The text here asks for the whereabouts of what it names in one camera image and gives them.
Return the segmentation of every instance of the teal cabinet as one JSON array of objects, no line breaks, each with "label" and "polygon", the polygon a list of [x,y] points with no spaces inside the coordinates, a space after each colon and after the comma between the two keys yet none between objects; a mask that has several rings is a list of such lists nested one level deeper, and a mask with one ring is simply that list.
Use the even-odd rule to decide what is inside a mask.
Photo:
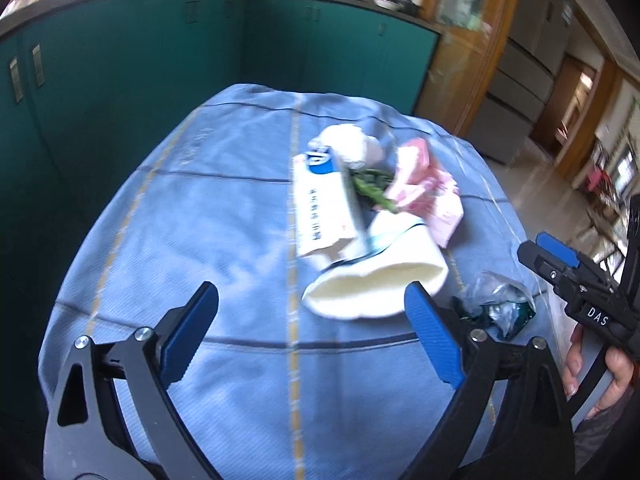
[{"label": "teal cabinet", "polygon": [[190,110],[238,81],[245,3],[95,0],[22,32],[42,135],[89,221]]},{"label": "teal cabinet", "polygon": [[424,85],[438,35],[391,16],[378,15],[377,51],[363,97],[411,114]]},{"label": "teal cabinet", "polygon": [[378,18],[370,10],[315,2],[301,90],[365,96],[379,50]]},{"label": "teal cabinet", "polygon": [[313,4],[312,0],[249,0],[242,82],[300,90]]},{"label": "teal cabinet", "polygon": [[242,81],[367,97],[410,114],[437,33],[336,2],[249,0]]},{"label": "teal cabinet", "polygon": [[[19,78],[16,99],[10,64]],[[0,308],[2,428],[36,457],[46,410],[36,375],[50,309],[88,230],[31,113],[20,37],[0,42]]]},{"label": "teal cabinet", "polygon": [[[15,36],[0,43],[0,62],[6,67],[0,77],[0,267],[25,290],[50,290],[60,286],[87,224],[63,186],[31,113],[26,65],[18,46]],[[9,74],[14,59],[22,90],[19,102]]]}]

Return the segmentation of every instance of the doorway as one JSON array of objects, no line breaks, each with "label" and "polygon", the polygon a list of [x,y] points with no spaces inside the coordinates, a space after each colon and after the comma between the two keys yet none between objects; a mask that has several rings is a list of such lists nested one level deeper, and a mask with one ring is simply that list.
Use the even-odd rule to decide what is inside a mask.
[{"label": "doorway", "polygon": [[596,70],[569,54],[562,66],[551,97],[533,127],[531,139],[556,158],[584,110],[596,77]]}]

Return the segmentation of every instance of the human hand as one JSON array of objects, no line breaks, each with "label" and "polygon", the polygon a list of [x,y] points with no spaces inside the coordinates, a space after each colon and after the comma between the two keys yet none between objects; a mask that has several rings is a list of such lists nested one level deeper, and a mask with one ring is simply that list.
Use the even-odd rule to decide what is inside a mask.
[{"label": "human hand", "polygon": [[[578,373],[582,369],[582,334],[584,328],[578,324],[575,326],[574,333],[571,334],[571,347],[566,353],[564,369],[562,370],[562,384],[564,392],[571,397],[578,391]],[[626,389],[629,387],[631,378],[634,373],[634,364],[625,351],[620,348],[610,347],[605,357],[607,368],[613,374],[611,384],[602,394],[596,405],[591,408],[585,418],[593,418],[602,410],[606,410],[618,402]]]}]

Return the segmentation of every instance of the blue label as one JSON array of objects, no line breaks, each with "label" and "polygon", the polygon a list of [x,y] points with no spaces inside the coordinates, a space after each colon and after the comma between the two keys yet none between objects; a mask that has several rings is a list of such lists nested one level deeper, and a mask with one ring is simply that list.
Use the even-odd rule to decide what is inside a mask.
[{"label": "blue label", "polygon": [[323,146],[306,152],[306,165],[313,174],[333,173],[335,170],[331,148]]}]

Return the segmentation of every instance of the pot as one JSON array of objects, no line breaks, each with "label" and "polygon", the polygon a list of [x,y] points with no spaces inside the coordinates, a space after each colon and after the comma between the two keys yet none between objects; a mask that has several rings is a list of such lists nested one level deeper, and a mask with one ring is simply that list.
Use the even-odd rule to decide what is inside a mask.
[{"label": "pot", "polygon": [[398,0],[400,4],[400,12],[404,14],[408,14],[409,16],[413,16],[414,18],[418,17],[420,10],[422,7],[420,5],[414,4],[411,0]]}]

